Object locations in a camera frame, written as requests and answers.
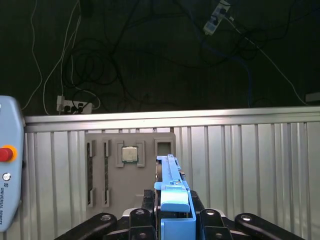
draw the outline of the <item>white cable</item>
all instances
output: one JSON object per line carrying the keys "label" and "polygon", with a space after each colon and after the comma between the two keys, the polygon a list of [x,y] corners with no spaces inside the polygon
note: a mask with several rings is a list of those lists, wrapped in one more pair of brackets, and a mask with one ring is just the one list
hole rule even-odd
{"label": "white cable", "polygon": [[[77,38],[77,33],[78,33],[78,28],[79,28],[80,22],[81,22],[81,18],[79,17],[78,22],[77,22],[77,24],[76,24],[75,35],[74,35],[73,43],[72,43],[72,49],[73,49],[74,46],[75,46],[75,42],[76,42],[76,38]],[[73,57],[73,55],[71,55],[71,83],[72,83],[72,85],[75,85],[75,84],[74,84],[74,57]],[[97,109],[100,108],[100,106],[101,106],[101,101],[100,101],[100,98],[99,98],[97,95],[95,95],[95,94],[94,94],[93,92],[91,92],[91,91],[83,90],[83,89],[81,89],[80,87],[77,87],[77,86],[75,86],[75,89],[77,89],[77,90],[79,90],[79,91],[83,91],[83,92],[88,93],[88,94],[91,94],[92,96],[96,97],[96,99],[98,100],[98,106],[92,108],[92,110],[97,110]]]}
{"label": "white cable", "polygon": [[[226,19],[226,20],[228,21],[228,23],[229,23],[239,34],[243,35],[242,32],[240,32],[240,31],[237,29],[237,27],[233,24],[233,22],[232,22],[230,19],[228,19],[227,17],[224,17],[224,19]],[[291,85],[291,87],[292,87],[295,95],[296,95],[297,98],[300,100],[300,102],[303,103],[304,105],[307,105],[307,106],[308,106],[308,104],[307,104],[305,101],[303,101],[303,100],[301,99],[301,97],[298,95],[298,93],[297,93],[297,91],[296,91],[296,88],[295,88],[295,86],[293,85],[293,83],[292,83],[292,82],[286,77],[286,75],[279,69],[279,67],[274,63],[274,61],[272,61],[272,59],[271,59],[259,46],[257,46],[253,41],[251,41],[251,40],[250,40],[249,38],[247,38],[246,36],[245,36],[244,38],[245,38],[247,41],[249,41],[249,43],[251,43],[252,45],[254,45],[254,46],[273,64],[273,66],[278,70],[278,72],[279,72],[279,73],[284,77],[284,79],[287,80],[287,82]]]}
{"label": "white cable", "polygon": [[[47,111],[47,108],[46,108],[46,103],[45,103],[45,96],[46,96],[46,85],[47,85],[47,82],[49,80],[49,78],[51,77],[52,73],[55,71],[55,69],[57,68],[58,64],[62,61],[64,55],[65,55],[65,52],[66,52],[66,49],[68,48],[70,42],[71,42],[71,39],[73,37],[73,35],[76,33],[76,30],[72,33],[70,39],[69,39],[69,42],[66,46],[66,42],[67,42],[67,37],[68,37],[68,31],[69,31],[69,27],[70,27],[70,23],[71,23],[71,20],[72,20],[72,17],[74,15],[74,12],[75,12],[75,9],[77,7],[77,5],[79,4],[79,0],[77,0],[75,2],[75,5],[71,11],[71,15],[70,15],[70,18],[69,18],[69,22],[68,22],[68,25],[66,27],[66,31],[65,31],[65,37],[64,37],[64,43],[63,43],[63,49],[62,49],[62,54],[61,54],[61,57],[60,59],[58,60],[58,62],[55,64],[54,68],[52,69],[52,71],[50,72],[50,74],[48,75],[48,77],[46,78],[45,82],[44,82],[44,85],[43,85],[43,94],[42,94],[42,104],[43,104],[43,108],[44,108],[44,111],[47,115],[50,115]],[[63,81],[62,81],[62,78],[61,78],[61,88],[62,88],[62,96],[64,95],[64,85],[63,85]]]}
{"label": "white cable", "polygon": [[34,23],[33,23],[33,19],[34,19],[34,15],[35,15],[35,12],[36,12],[36,9],[37,9],[37,4],[38,4],[38,2],[37,2],[37,0],[35,0],[34,1],[34,8],[33,8],[33,11],[32,11],[31,17],[30,17],[30,23],[31,23],[31,28],[32,28],[32,39],[33,39],[32,40],[31,52],[32,52],[32,56],[33,56],[34,62],[36,64],[36,67],[37,67],[39,75],[40,75],[40,83],[35,88],[35,90],[32,92],[31,96],[29,97],[29,100],[27,101],[25,106],[22,108],[22,110],[24,110],[24,109],[26,109],[28,107],[31,99],[34,97],[35,93],[38,91],[38,89],[40,88],[40,86],[41,86],[41,84],[43,82],[43,76],[42,76],[42,73],[41,73],[41,69],[40,69],[38,60],[37,60],[36,55],[35,55],[36,34],[35,34],[35,26],[34,26]]}

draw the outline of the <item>red emergency stop button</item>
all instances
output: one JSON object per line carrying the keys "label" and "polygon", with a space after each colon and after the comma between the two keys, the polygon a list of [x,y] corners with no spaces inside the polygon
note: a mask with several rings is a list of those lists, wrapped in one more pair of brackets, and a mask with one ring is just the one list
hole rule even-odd
{"label": "red emergency stop button", "polygon": [[0,162],[8,162],[14,156],[14,152],[7,147],[0,148]]}

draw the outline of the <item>screw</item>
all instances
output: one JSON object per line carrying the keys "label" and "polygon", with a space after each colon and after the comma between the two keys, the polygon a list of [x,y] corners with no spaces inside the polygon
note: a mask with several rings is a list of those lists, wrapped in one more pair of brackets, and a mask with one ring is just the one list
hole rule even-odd
{"label": "screw", "polygon": [[241,219],[244,220],[244,221],[247,221],[247,222],[252,220],[252,218],[250,216],[248,216],[248,215],[242,215]]}
{"label": "screw", "polygon": [[223,236],[222,236],[221,233],[216,233],[216,234],[215,234],[215,237],[216,237],[217,239],[222,239]]}
{"label": "screw", "polygon": [[138,215],[141,215],[141,214],[144,214],[145,211],[143,211],[142,209],[139,209],[135,213],[138,214]]}
{"label": "screw", "polygon": [[139,236],[141,239],[145,239],[147,235],[144,232],[142,232],[139,234]]}
{"label": "screw", "polygon": [[103,215],[102,217],[101,217],[101,220],[102,221],[109,221],[111,219],[111,216],[110,215]]}
{"label": "screw", "polygon": [[213,214],[215,214],[215,212],[213,210],[207,210],[207,211],[205,211],[205,213],[208,214],[208,215],[211,215],[211,216]]}
{"label": "screw", "polygon": [[2,179],[5,180],[5,181],[9,181],[11,178],[11,174],[6,172],[2,175]]}

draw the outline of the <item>electrical outlet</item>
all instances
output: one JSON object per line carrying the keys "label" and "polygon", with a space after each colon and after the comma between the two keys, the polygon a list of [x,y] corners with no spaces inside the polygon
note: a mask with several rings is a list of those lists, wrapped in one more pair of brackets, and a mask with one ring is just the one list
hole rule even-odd
{"label": "electrical outlet", "polygon": [[206,22],[206,24],[203,27],[203,31],[206,35],[212,36],[217,28],[219,27],[221,21],[224,19],[224,15],[221,14],[221,10],[225,10],[225,12],[228,12],[230,9],[230,4],[226,2],[225,0],[221,0],[219,4],[216,6],[215,10],[210,16],[210,20]]}
{"label": "electrical outlet", "polygon": [[56,110],[62,113],[73,114],[91,114],[93,109],[92,103],[87,103],[85,101],[71,101],[66,100],[64,96],[57,96],[56,100]]}

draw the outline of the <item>blue cable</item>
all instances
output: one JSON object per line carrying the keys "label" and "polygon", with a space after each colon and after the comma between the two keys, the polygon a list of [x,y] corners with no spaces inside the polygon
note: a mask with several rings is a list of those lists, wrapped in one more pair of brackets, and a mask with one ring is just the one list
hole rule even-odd
{"label": "blue cable", "polygon": [[[194,17],[192,15],[191,11],[188,8],[187,8],[187,10],[189,11],[189,14],[190,14],[190,17],[191,17],[191,21],[192,21],[192,25],[193,25],[193,28],[194,28],[195,35],[198,38],[199,42],[202,43],[201,35],[198,32],[199,30],[197,29],[197,27],[194,24],[194,21],[195,21]],[[240,63],[245,68],[245,70],[248,73],[248,79],[249,79],[247,101],[248,101],[248,107],[250,108],[251,107],[251,98],[252,98],[252,75],[251,75],[251,71],[250,71],[248,65],[246,64],[246,62],[240,57],[228,56],[228,55],[226,55],[226,54],[224,54],[224,53],[212,48],[205,41],[203,42],[203,44],[201,44],[201,47],[205,47],[207,50],[209,50],[210,52],[212,52],[213,54],[215,54],[217,56],[234,60],[234,61]]]}

